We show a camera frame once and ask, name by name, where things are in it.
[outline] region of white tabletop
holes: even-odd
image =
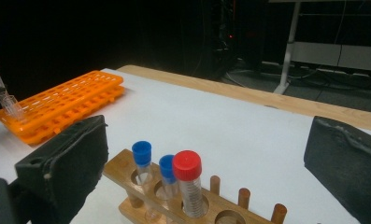
[[[151,79],[124,78],[125,94],[95,115],[106,118],[109,158],[139,140],[152,144],[152,161],[192,149],[202,158],[202,185],[221,178],[221,196],[236,203],[251,191],[250,211],[269,219],[276,203],[285,223],[358,223],[304,167],[312,117]],[[0,177],[16,178],[14,164],[35,150],[0,123]],[[118,210],[126,192],[106,177],[72,223],[130,223]]]

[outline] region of floor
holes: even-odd
[[[239,59],[221,81],[273,92],[280,82],[280,74],[278,64],[263,63],[260,72],[256,72]],[[288,81],[290,85],[284,95],[371,112],[371,77],[368,75],[292,66]]]

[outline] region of orange plastic rack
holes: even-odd
[[[124,92],[122,77],[92,71],[20,101],[24,120],[0,110],[0,121],[24,143],[36,145],[84,119]]]

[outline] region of rack hole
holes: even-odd
[[[164,186],[162,180],[160,180],[154,189],[155,195],[160,200],[169,200],[170,198],[176,197],[179,194],[178,185],[167,185]]]
[[[33,117],[33,119],[39,119],[40,117],[42,117],[43,116],[43,114],[36,114],[34,117]]]
[[[132,172],[132,182],[135,185],[141,186],[142,181],[150,182],[153,179],[153,176],[149,175],[148,173],[142,173],[141,175],[138,175],[138,171],[134,170]]]
[[[223,210],[217,214],[215,224],[246,224],[246,220],[233,210]]]

